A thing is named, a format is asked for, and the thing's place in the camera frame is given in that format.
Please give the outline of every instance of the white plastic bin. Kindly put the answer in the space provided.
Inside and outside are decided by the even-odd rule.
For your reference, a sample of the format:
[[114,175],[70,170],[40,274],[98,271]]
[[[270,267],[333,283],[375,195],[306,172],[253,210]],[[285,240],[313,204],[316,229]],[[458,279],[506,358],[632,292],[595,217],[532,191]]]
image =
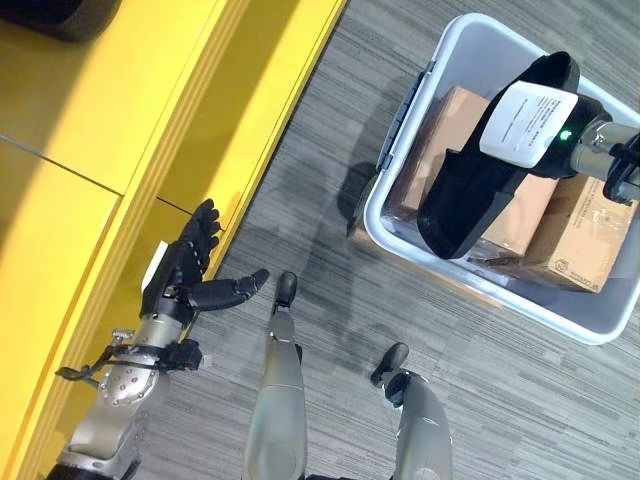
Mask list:
[[[542,49],[486,15],[455,18],[445,29],[432,60],[398,110],[378,162],[379,175],[364,208],[367,232],[382,248],[476,291],[582,343],[615,339],[627,324],[640,293],[640,220],[629,230],[620,255],[599,294],[563,291],[479,268],[442,260],[430,252],[417,226],[383,214],[384,202],[402,169],[418,127],[449,89],[462,86],[491,99],[525,70]],[[640,115],[584,77],[579,91],[599,99],[614,120],[640,125]]]

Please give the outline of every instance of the white label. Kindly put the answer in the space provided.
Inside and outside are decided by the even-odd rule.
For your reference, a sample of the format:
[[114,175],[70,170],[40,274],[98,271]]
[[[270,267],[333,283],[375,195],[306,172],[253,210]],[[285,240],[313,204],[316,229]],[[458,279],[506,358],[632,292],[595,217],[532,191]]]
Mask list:
[[575,107],[578,96],[518,81],[496,105],[480,137],[480,151],[519,167],[534,167]]

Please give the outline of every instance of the brown cardboard box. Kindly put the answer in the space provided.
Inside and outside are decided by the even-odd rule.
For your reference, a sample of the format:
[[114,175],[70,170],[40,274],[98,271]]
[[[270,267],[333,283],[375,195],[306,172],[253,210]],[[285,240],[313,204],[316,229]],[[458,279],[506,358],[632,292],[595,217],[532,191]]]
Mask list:
[[536,233],[557,180],[527,175],[513,200],[469,252],[470,258],[522,257]]
[[[433,185],[447,148],[460,150],[489,101],[462,87],[453,87],[435,116],[425,119],[396,180],[386,207],[397,218],[412,219]],[[492,259],[524,255],[557,181],[527,176],[513,200],[469,253]]]
[[525,257],[487,265],[524,280],[600,292],[637,208],[607,200],[603,186],[586,175],[561,180]]

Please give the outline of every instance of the yellow panel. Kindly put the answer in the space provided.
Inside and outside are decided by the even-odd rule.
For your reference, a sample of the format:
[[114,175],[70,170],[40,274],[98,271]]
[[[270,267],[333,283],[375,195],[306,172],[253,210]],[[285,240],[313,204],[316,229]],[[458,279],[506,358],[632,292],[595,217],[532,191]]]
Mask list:
[[0,134],[124,193],[161,114],[182,93],[201,37],[212,22],[235,25],[244,3],[126,0],[107,30],[81,45],[1,22]]
[[[111,341],[111,331],[114,328],[137,328],[141,301],[140,283],[153,252],[160,240],[171,242],[176,239],[188,218],[183,211],[160,200],[154,201],[131,256],[118,279],[107,310],[97,322],[98,327],[93,339],[88,342],[89,347],[84,354],[83,364],[91,364],[98,358]],[[54,440],[68,439],[71,436],[73,429],[94,401],[95,390],[85,384],[76,383],[72,385],[68,398],[57,422]],[[62,446],[64,441],[49,442],[49,449],[39,469],[45,476],[53,467]]]
[[[35,477],[62,407],[69,398],[69,383],[56,379],[53,373],[61,364],[78,365],[84,358],[87,342],[78,339],[92,338],[97,319],[104,313],[153,198],[247,1],[218,1],[215,5],[212,2],[213,9],[204,23],[202,34],[195,40],[166,108],[157,118],[103,244],[90,265],[86,282],[79,289],[67,328],[61,332],[59,347],[42,367],[42,388],[34,392],[32,414],[24,420],[24,435],[16,439],[12,462],[5,470],[8,478],[32,480]],[[95,112],[88,110],[87,118],[92,118]],[[95,158],[87,154],[85,160],[88,165]]]
[[0,195],[2,472],[118,196],[6,142]]
[[[223,228],[239,222],[342,5],[341,0],[251,2],[161,198],[190,211],[210,196]],[[217,253],[222,255],[224,248]]]

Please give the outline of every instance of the robotic arm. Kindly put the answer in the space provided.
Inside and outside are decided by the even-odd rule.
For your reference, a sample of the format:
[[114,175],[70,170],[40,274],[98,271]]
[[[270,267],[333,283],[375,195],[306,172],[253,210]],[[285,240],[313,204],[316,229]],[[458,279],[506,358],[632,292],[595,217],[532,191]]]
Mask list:
[[[98,361],[80,370],[61,368],[67,380],[97,387],[96,400],[58,457],[48,480],[129,480],[138,465],[149,412],[169,388],[169,370],[196,370],[198,343],[186,338],[201,311],[229,308],[251,298],[269,273],[240,280],[202,281],[218,244],[218,211],[207,200],[171,243],[144,288],[140,327],[115,330]],[[101,380],[93,375],[109,366]]]

